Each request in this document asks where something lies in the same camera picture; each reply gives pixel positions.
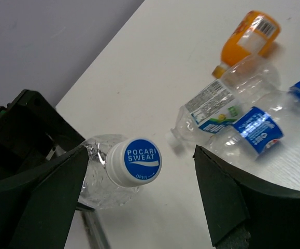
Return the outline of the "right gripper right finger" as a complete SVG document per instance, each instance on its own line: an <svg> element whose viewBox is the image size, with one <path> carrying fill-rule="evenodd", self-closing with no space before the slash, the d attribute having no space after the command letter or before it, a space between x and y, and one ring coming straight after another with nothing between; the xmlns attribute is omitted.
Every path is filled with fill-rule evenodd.
<svg viewBox="0 0 300 249"><path fill-rule="evenodd" d="M300 248L300 191L270 183L197 146L196 177L215 248Z"/></svg>

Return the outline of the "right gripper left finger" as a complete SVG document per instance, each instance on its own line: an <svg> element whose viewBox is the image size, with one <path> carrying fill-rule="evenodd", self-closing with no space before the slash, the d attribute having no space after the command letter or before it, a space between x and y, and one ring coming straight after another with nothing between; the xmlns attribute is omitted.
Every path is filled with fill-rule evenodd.
<svg viewBox="0 0 300 249"><path fill-rule="evenodd" d="M0 180L0 248L64 248L87 163L79 146Z"/></svg>

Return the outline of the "small bottle blue cap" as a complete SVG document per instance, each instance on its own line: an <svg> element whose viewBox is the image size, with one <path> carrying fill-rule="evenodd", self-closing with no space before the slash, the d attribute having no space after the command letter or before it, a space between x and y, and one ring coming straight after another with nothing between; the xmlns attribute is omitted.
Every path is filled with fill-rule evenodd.
<svg viewBox="0 0 300 249"><path fill-rule="evenodd" d="M205 145L223 160L237 165L255 160L281 143L300 141L300 81L288 91L275 90L257 100L236 122Z"/></svg>

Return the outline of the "orange juice bottle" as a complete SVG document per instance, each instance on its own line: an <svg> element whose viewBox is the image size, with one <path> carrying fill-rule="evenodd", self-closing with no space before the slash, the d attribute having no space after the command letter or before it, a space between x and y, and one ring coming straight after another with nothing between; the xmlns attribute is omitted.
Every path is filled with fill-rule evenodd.
<svg viewBox="0 0 300 249"><path fill-rule="evenodd" d="M224 44L213 77L219 79L251 54L265 55L280 32L280 24L270 15L256 10L248 12Z"/></svg>

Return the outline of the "clear bottle white green label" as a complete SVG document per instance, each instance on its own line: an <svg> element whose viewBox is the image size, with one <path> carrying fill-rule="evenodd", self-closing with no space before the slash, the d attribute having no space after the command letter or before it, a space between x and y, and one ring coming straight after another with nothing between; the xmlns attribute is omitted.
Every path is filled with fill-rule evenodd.
<svg viewBox="0 0 300 249"><path fill-rule="evenodd" d="M279 73L271 62L257 55L247 56L232 67L226 67L222 76L180 107L175 126L168 131L166 140L172 148L183 142L205 144L279 86Z"/></svg>

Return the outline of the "clear unlabelled Pocari bottle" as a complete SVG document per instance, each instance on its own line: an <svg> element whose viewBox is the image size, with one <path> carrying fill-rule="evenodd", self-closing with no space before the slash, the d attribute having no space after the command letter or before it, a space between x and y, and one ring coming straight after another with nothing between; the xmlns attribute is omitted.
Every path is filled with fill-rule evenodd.
<svg viewBox="0 0 300 249"><path fill-rule="evenodd" d="M78 202L95 210L122 206L162 168L158 147L149 139L121 134L94 136L83 143L88 166Z"/></svg>

